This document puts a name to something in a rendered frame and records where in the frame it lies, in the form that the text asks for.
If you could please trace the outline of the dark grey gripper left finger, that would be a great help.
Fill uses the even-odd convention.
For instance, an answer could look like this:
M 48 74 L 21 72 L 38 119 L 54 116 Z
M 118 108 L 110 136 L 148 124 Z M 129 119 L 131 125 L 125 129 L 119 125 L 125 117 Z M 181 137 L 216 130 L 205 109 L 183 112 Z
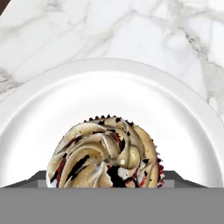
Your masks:
M 7 188 L 46 188 L 46 171 L 38 171 L 29 179 L 7 185 Z

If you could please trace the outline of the cream swirl frosted cupcake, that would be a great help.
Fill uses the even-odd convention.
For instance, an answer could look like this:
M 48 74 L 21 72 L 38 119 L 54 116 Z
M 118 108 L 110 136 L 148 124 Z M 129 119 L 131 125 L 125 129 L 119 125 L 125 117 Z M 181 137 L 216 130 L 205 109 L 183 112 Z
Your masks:
M 59 141 L 45 178 L 56 188 L 159 188 L 164 176 L 150 135 L 108 115 L 73 126 Z

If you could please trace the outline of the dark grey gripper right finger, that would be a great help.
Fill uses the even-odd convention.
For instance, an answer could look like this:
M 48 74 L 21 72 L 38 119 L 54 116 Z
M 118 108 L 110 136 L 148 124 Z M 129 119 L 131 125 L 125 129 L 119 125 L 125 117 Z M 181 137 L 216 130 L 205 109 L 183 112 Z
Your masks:
M 204 188 L 203 185 L 181 178 L 175 171 L 164 171 L 164 175 L 163 188 Z

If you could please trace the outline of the white round plate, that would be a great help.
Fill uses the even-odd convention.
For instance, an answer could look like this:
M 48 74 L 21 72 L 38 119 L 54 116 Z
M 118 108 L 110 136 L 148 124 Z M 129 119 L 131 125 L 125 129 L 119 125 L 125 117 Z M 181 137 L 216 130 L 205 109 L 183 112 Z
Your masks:
M 165 169 L 207 187 L 224 187 L 224 123 L 177 78 L 125 59 L 56 66 L 0 102 L 0 187 L 44 170 L 75 124 L 119 116 L 145 129 Z

